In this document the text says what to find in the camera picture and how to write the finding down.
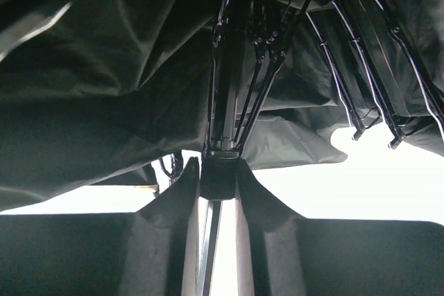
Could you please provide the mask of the beige folding umbrella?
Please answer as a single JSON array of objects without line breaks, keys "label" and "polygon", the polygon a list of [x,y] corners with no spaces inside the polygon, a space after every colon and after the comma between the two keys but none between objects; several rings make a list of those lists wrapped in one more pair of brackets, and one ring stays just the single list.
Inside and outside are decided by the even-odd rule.
[{"label": "beige folding umbrella", "polygon": [[[443,154],[443,0],[1,0],[1,208],[195,157],[196,295],[240,160],[343,162],[333,132],[381,122]],[[1,294],[118,295],[137,211],[2,216]],[[307,295],[443,294],[441,225],[297,226]]]}]

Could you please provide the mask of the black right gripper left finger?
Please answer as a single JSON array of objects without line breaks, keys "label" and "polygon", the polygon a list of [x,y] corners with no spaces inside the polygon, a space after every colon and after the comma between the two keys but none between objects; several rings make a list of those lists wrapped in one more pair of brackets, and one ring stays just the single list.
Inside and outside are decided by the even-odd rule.
[{"label": "black right gripper left finger", "polygon": [[196,295],[198,292],[199,162],[133,216],[118,295]]}]

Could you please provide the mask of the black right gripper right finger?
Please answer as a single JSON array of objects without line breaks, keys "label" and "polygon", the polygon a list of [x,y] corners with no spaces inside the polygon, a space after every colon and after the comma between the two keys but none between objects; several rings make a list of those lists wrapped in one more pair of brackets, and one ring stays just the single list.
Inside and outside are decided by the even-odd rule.
[{"label": "black right gripper right finger", "polygon": [[236,169],[239,295],[307,295],[296,213],[257,180],[245,160]]}]

